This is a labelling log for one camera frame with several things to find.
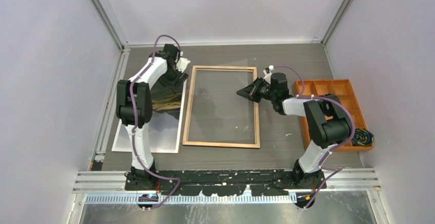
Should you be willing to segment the clear acrylic sheet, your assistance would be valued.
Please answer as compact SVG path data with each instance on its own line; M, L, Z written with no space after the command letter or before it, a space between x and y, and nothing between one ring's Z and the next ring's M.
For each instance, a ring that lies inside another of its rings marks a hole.
M252 81L251 70L197 69L188 140L252 144L253 103L236 94Z

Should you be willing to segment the landscape photo print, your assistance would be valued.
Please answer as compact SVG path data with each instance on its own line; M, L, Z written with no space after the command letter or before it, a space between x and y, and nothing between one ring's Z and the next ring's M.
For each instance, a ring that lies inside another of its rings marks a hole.
M175 90L156 83L151 89L153 114L149 122L152 153L178 153L186 84Z

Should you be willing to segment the wooden picture frame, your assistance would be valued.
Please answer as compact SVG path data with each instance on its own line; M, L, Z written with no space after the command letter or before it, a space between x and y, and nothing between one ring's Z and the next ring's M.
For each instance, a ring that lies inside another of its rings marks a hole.
M259 106L236 93L256 77L256 67L193 66L182 144L260 148Z

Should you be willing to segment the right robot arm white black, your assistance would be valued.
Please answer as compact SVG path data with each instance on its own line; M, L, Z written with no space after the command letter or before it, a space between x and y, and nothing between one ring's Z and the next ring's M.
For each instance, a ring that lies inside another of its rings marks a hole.
M280 115L306 118L310 143L294 163L290 177L292 185L297 188L318 185L323 176L324 161L354 137L354 120L337 96L291 95L284 73L267 73L265 77L258 77L250 85L237 90L236 94L255 103L268 100Z

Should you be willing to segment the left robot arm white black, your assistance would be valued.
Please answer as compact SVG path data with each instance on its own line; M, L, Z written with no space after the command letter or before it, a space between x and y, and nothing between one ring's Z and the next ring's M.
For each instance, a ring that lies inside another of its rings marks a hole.
M180 47L165 44L162 50L153 50L137 74L117 82L115 113L127 130L132 153L131 168L125 174L126 190L152 190L159 180L166 179L156 172L149 123L155 101L166 106L182 93L189 63Z

